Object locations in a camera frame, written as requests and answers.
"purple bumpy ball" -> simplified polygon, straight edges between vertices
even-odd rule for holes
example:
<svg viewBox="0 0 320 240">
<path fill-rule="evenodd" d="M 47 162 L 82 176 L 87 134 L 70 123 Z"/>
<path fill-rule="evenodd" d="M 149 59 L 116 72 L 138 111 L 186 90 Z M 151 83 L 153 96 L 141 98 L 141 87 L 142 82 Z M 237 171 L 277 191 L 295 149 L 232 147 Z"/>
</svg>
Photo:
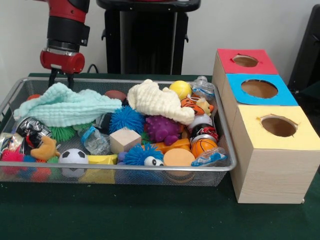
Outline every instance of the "purple bumpy ball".
<svg viewBox="0 0 320 240">
<path fill-rule="evenodd" d="M 146 119 L 146 130 L 150 141 L 170 146 L 179 139 L 179 124 L 164 116 L 149 116 Z"/>
</svg>

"stacked wooden boxes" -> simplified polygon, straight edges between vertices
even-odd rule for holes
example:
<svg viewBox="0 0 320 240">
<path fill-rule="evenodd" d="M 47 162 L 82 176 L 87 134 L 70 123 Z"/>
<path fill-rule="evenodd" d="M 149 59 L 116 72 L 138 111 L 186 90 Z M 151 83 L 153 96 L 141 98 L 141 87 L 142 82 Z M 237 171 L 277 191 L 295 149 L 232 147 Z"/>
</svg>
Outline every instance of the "stacked wooden boxes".
<svg viewBox="0 0 320 240">
<path fill-rule="evenodd" d="M 320 138 L 267 53 L 218 49 L 213 82 L 237 153 L 238 202 L 301 203 L 320 164 Z"/>
</svg>

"circular hole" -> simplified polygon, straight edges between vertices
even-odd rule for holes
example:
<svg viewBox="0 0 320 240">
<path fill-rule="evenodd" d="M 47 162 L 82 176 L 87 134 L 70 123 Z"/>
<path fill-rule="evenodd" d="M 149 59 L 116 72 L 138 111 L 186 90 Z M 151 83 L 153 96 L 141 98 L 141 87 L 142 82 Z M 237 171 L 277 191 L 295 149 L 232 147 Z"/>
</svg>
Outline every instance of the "circular hole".
<svg viewBox="0 0 320 240">
<path fill-rule="evenodd" d="M 278 94 L 278 89 L 275 85 L 258 79 L 250 79 L 243 82 L 241 88 L 247 94 L 263 99 L 271 99 Z"/>
<path fill-rule="evenodd" d="M 233 58 L 233 61 L 235 64 L 241 66 L 241 67 L 246 67 L 246 68 L 253 68 L 257 66 L 258 60 L 255 59 L 252 56 L 247 56 L 247 55 L 237 55 Z"/>
<path fill-rule="evenodd" d="M 290 137 L 296 133 L 296 125 L 289 119 L 281 116 L 268 116 L 262 121 L 265 130 L 279 137 Z"/>
</svg>

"white wall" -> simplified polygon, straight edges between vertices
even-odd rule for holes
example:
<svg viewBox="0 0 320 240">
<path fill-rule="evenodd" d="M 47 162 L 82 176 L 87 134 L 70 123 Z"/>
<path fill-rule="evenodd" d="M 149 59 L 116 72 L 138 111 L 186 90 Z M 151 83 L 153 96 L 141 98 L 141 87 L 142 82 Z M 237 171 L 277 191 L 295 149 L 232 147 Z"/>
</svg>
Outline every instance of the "white wall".
<svg viewBox="0 0 320 240">
<path fill-rule="evenodd" d="M 266 49 L 281 76 L 289 80 L 310 16 L 318 0 L 202 0 L 190 12 L 182 74 L 211 75 L 217 48 Z M 40 51 L 46 45 L 48 5 L 32 0 L 1 0 L 0 101 L 19 78 L 43 69 Z M 88 47 L 81 47 L 86 66 L 107 70 L 104 10 L 91 0 L 86 24 Z"/>
</svg>

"wire mesh tray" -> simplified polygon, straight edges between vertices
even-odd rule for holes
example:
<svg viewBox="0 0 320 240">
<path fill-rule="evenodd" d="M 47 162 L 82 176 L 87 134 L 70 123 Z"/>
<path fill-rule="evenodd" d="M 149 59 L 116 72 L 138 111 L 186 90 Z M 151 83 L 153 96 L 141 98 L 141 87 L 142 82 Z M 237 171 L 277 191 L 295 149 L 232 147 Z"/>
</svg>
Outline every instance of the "wire mesh tray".
<svg viewBox="0 0 320 240">
<path fill-rule="evenodd" d="M 65 79 L 57 82 L 67 84 Z M 142 83 L 143 80 L 115 79 L 75 79 L 73 91 L 92 89 L 100 94 L 109 90 L 119 90 L 127 93 L 129 89 Z M 156 81 L 160 89 L 168 87 L 172 81 Z M 10 133 L 15 124 L 13 111 L 33 94 L 43 94 L 48 89 L 48 79 L 27 77 L 19 80 L 10 90 L 0 105 L 2 120 L 0 131 Z M 38 162 L 6 162 L 0 161 L 0 181 L 3 182 L 39 182 L 39 183 L 85 183 L 85 184 L 133 184 L 133 185 L 185 185 L 185 186 L 217 186 L 227 171 L 232 170 L 237 163 L 236 154 L 222 102 L 217 88 L 214 89 L 215 99 L 210 102 L 217 109 L 214 122 L 219 135 L 218 146 L 225 149 L 227 159 L 217 161 L 210 167 L 169 167 L 169 166 L 133 166 L 105 164 L 63 164 Z M 86 150 L 78 136 L 61 143 L 62 153 L 71 148 Z M 62 175 L 62 169 L 83 169 L 80 178 L 68 178 Z"/>
</svg>

